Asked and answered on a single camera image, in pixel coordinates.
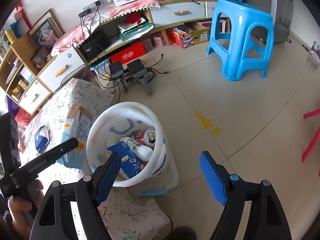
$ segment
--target framed photo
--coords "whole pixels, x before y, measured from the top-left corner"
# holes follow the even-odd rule
[[[29,40],[35,49],[43,46],[51,52],[55,42],[59,38],[60,36],[50,23],[50,18],[48,18],[30,35]]]
[[[51,52],[54,43],[64,34],[62,27],[52,9],[46,11],[29,31],[29,40],[35,49],[41,46]]]

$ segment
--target pink fabric cover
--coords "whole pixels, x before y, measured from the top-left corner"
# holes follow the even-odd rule
[[[70,48],[72,45],[74,47],[77,47],[81,43],[83,43],[84,40],[86,40],[90,36],[88,31],[88,29],[90,30],[90,26],[91,26],[91,33],[92,33],[100,25],[100,19],[101,19],[101,22],[103,22],[115,16],[120,16],[122,14],[131,12],[131,11],[140,10],[143,8],[150,8],[150,7],[160,7],[160,3],[157,0],[137,0],[121,6],[107,5],[107,6],[101,7],[99,8],[100,17],[97,14],[94,17],[94,19],[92,19],[92,17],[95,14],[95,11],[84,17],[84,24],[87,27],[82,24],[82,29],[81,29],[81,25],[78,25],[73,30],[65,33],[60,39],[58,39],[53,46],[53,49],[51,51],[51,56],[59,55],[60,53],[64,52],[66,49]]]

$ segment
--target pink chair leg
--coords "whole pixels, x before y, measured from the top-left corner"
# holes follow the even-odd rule
[[[319,137],[320,137],[320,126],[319,126],[318,130],[316,131],[316,134],[313,137],[313,139],[311,140],[310,144],[308,145],[307,149],[302,154],[302,158],[301,158],[301,162],[302,163],[306,160],[306,158],[308,157],[308,155],[312,151],[313,147],[316,145],[317,140],[319,139]]]
[[[307,118],[312,117],[312,116],[315,116],[315,115],[317,115],[317,114],[320,114],[320,108],[317,109],[317,110],[314,110],[314,111],[312,111],[312,112],[310,112],[310,113],[304,114],[304,115],[303,115],[303,119],[307,119]]]

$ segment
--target cabinet door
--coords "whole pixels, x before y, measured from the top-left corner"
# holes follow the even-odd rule
[[[160,9],[151,9],[155,28],[176,22],[191,21],[205,18],[204,2],[182,2],[161,6]]]
[[[58,55],[57,58],[40,74],[39,78],[52,90],[52,92],[55,92],[55,90],[60,87],[63,79],[83,64],[84,62],[75,48],[70,47]],[[59,76],[55,77],[54,75],[64,66],[67,66],[67,69]]]
[[[212,18],[214,9],[217,6],[217,2],[205,2],[205,17]],[[228,17],[226,14],[222,13],[220,17]]]
[[[29,114],[34,114],[49,95],[50,92],[38,80],[34,80],[19,105]]]

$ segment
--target stainless steel refrigerator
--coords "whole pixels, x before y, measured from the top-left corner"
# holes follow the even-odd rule
[[[288,40],[292,22],[293,0],[244,0],[244,2],[272,15],[275,42]],[[265,41],[267,30],[263,27],[256,27],[252,30],[252,34],[260,38],[261,41]]]

